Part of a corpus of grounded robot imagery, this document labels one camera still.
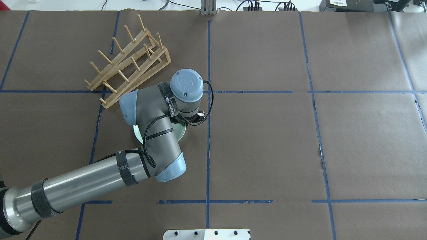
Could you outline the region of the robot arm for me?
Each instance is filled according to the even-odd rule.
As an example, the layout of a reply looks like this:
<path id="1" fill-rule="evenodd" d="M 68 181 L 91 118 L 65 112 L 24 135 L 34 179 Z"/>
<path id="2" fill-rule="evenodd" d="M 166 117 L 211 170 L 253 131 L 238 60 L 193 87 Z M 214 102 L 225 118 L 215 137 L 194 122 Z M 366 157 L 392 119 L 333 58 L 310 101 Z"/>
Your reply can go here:
<path id="1" fill-rule="evenodd" d="M 170 116 L 201 122 L 210 92 L 209 80 L 181 69 L 110 109 L 84 106 L 107 89 L 1 93 L 1 239 L 144 179 L 182 175 Z"/>

